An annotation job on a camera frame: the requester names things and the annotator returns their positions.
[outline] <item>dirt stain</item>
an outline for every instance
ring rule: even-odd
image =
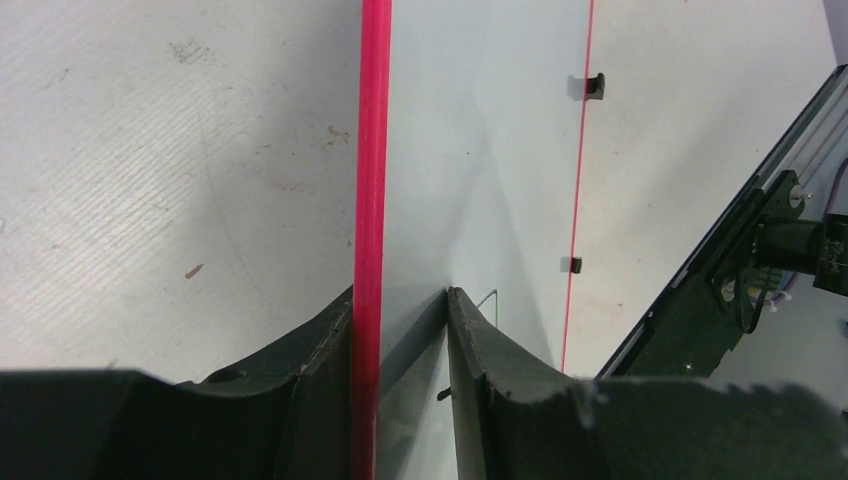
[[[194,62],[203,59],[209,54],[209,47],[198,45],[194,38],[190,38],[186,43],[169,43],[173,56],[180,63],[191,65]]]
[[[347,133],[347,132],[340,132],[340,131],[336,130],[335,128],[333,128],[333,126],[332,126],[332,125],[330,125],[330,126],[327,128],[327,133],[329,133],[330,135],[332,135],[333,137],[335,137],[337,140],[341,140],[341,141],[342,141],[342,142],[344,142],[344,143],[348,143],[348,141],[350,140],[350,134],[349,134],[349,133]]]
[[[202,263],[200,265],[192,268],[190,272],[186,273],[186,280],[191,280],[192,277],[197,275],[197,272],[199,272],[201,268],[203,268]]]

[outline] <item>red line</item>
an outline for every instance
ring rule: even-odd
[[[571,258],[574,258],[575,246],[577,244],[577,202],[580,200],[580,170],[583,165],[583,130],[586,127],[586,91],[589,85],[589,52],[592,47],[592,17],[595,12],[595,0],[589,2],[589,36],[586,39],[586,69],[583,72],[583,78],[586,79],[586,84],[583,87],[583,107],[580,114],[580,140],[577,147],[577,185],[574,187],[574,219],[571,223]],[[560,363],[560,371],[565,371],[565,345],[568,340],[568,315],[571,310],[571,283],[574,279],[574,274],[568,274],[568,294],[565,301],[565,328],[562,332],[562,361]]]
[[[351,367],[351,478],[376,475],[391,0],[363,0]]]

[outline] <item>white surface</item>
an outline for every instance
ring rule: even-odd
[[[595,9],[566,366],[586,375],[835,65],[819,2]],[[0,366],[199,379],[349,285],[359,24],[342,0],[0,4]]]
[[[596,2],[566,372],[594,376],[836,66],[820,2]]]
[[[341,0],[2,2],[0,367],[199,380],[350,285],[359,24]]]
[[[476,301],[497,289],[499,328],[559,365],[582,111],[567,87],[583,77],[588,15],[588,0],[394,3],[383,383],[396,349],[421,351],[403,335],[450,285]],[[451,405],[436,402],[449,385],[439,358],[435,377],[424,369],[412,385],[425,399],[418,417],[381,409],[379,436],[415,437],[403,462],[383,440],[379,461],[398,468],[381,466],[382,478],[456,476]],[[385,402],[414,398],[408,388]]]

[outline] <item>white floor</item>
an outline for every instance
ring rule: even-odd
[[[0,7],[0,367],[199,379],[350,283],[354,3]],[[819,2],[595,3],[607,92],[586,126],[576,375],[604,363],[835,66]],[[127,165],[131,188],[110,190]]]
[[[567,373],[597,373],[835,66],[819,2],[595,2]]]

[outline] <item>black plastic part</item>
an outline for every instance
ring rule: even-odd
[[[576,381],[449,291],[460,479],[844,478],[848,426],[802,387]]]
[[[821,222],[782,218],[766,222],[757,234],[757,265],[814,275],[823,231]]]
[[[596,77],[592,77],[586,80],[586,99],[603,100],[605,89],[606,77],[603,73],[598,73]]]
[[[848,296],[848,216],[825,216],[823,236],[813,286]]]
[[[0,373],[0,478],[347,478],[350,297],[200,384]]]
[[[574,257],[571,259],[571,273],[577,275],[583,271],[583,259]]]

